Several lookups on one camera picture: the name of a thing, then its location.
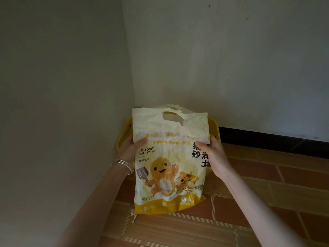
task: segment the yellow bag bottom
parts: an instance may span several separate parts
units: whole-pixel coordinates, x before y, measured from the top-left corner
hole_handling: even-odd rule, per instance
[[[204,199],[205,197],[203,195],[199,198],[194,193],[188,193],[185,195],[179,195],[170,201],[164,199],[152,200],[142,205],[135,204],[134,214],[155,215],[171,213],[195,206]]]

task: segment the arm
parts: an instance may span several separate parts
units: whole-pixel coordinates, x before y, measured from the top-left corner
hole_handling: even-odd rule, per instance
[[[122,143],[117,158],[132,164],[136,149],[144,145],[146,141],[147,139],[145,138],[133,144],[132,137],[128,137]],[[66,228],[57,246],[97,246],[106,218],[109,215],[121,183],[129,173],[128,167],[119,163],[113,163],[100,184]]]
[[[197,142],[196,145],[202,151],[208,153],[213,172],[228,187],[262,247],[307,246],[233,169],[222,145],[214,136],[211,136],[210,147],[200,142]]]

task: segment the white wall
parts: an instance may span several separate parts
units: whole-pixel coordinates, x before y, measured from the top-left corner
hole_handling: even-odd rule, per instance
[[[121,0],[2,0],[0,11],[0,245],[44,247],[131,116]]]
[[[329,142],[329,0],[122,0],[136,106]]]

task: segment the cartoon tiger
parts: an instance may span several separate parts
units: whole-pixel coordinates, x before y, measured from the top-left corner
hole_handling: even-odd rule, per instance
[[[183,191],[191,191],[195,186],[195,182],[198,180],[199,177],[193,175],[192,172],[180,172],[179,177],[175,181],[177,188],[176,194],[182,193]]]

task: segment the tiled floor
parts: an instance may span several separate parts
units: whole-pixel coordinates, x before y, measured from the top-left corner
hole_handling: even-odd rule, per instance
[[[310,246],[329,247],[329,159],[223,144],[248,185]],[[206,177],[206,200],[171,214],[139,215],[131,224],[135,176],[129,175],[99,246],[260,246],[225,184]]]

